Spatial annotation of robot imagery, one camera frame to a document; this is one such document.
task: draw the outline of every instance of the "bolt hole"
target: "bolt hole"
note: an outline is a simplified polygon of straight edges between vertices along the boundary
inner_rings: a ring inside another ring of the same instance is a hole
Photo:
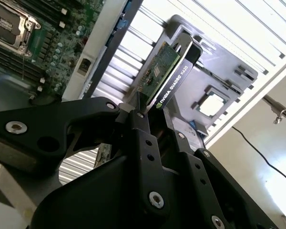
[[[148,141],[148,140],[146,140],[145,142],[146,142],[146,144],[149,145],[149,146],[152,146],[152,145],[153,145],[153,144],[152,144],[150,141]]]
[[[221,222],[219,220],[215,220],[215,223],[220,227],[221,226]]]
[[[56,140],[54,137],[41,137],[37,141],[37,146],[39,149],[45,152],[54,152],[59,149],[59,141]]]
[[[22,130],[22,126],[21,126],[21,125],[18,125],[18,124],[14,124],[14,125],[12,125],[11,127],[12,127],[12,129],[14,129],[14,130]]]
[[[205,180],[200,179],[200,182],[201,182],[203,185],[206,185],[206,181],[205,181]]]
[[[160,203],[160,198],[158,197],[158,196],[153,196],[153,199],[154,199],[154,201],[156,202],[156,203]]]
[[[150,160],[150,161],[154,161],[154,157],[152,156],[152,155],[147,155],[147,158],[148,158],[148,160]]]

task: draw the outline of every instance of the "white wall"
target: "white wall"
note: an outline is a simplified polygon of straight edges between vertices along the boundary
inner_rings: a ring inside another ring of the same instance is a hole
[[[269,95],[286,106],[286,78]],[[286,120],[273,125],[276,115],[260,101],[235,127],[268,161],[286,174]],[[286,228],[286,179],[270,168],[243,138],[230,129],[210,151],[279,226]]]

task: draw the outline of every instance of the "black metal arm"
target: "black metal arm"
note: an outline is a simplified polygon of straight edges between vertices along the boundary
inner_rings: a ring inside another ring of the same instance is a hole
[[[100,143],[110,160],[61,187],[62,160]],[[168,110],[107,98],[0,112],[0,191],[30,229],[277,228]]]

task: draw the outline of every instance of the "bracket screw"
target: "bracket screw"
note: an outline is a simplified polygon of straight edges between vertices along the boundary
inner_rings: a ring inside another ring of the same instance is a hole
[[[182,133],[178,133],[178,135],[181,139],[185,139],[185,136]]]
[[[206,151],[204,151],[203,153],[204,153],[204,155],[205,155],[206,157],[210,157],[210,156],[211,156],[211,155],[210,155],[208,152],[206,152]]]
[[[214,226],[216,227],[216,229],[225,229],[225,225],[219,217],[212,216],[212,222]]]
[[[12,134],[19,135],[27,132],[28,127],[22,122],[11,121],[6,123],[5,129]]]
[[[144,115],[140,112],[137,112],[137,115],[140,117],[140,118],[144,118]]]
[[[115,106],[112,103],[106,103],[107,107],[109,107],[110,109],[114,109]]]
[[[149,201],[154,207],[158,209],[161,209],[164,206],[164,200],[162,196],[157,192],[151,192],[149,194]]]

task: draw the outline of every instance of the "metal screw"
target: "metal screw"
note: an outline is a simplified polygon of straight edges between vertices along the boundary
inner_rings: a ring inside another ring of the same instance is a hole
[[[22,122],[12,121],[6,123],[5,129],[12,134],[19,135],[27,132],[28,127]]]
[[[206,152],[206,151],[204,151],[204,155],[206,156],[206,157],[210,157],[211,155],[208,153],[208,152]]]
[[[225,229],[225,225],[219,217],[212,216],[212,222],[214,226],[216,227],[216,229]]]
[[[25,47],[23,45],[21,45],[21,46],[19,46],[18,49],[19,49],[20,52],[23,52],[25,50]]]
[[[179,137],[181,137],[182,139],[185,139],[185,136],[182,133],[178,133]]]
[[[109,107],[110,109],[114,109],[114,108],[115,108],[115,106],[114,106],[113,104],[111,104],[111,103],[107,103],[106,105],[107,105],[107,107]]]
[[[137,115],[140,117],[140,118],[144,118],[144,115],[140,112],[137,112]]]
[[[154,207],[158,209],[161,209],[164,206],[164,200],[162,196],[157,192],[151,192],[149,194],[149,201]]]
[[[27,22],[27,23],[25,23],[25,26],[26,26],[28,29],[30,29],[30,28],[32,27],[32,23]]]

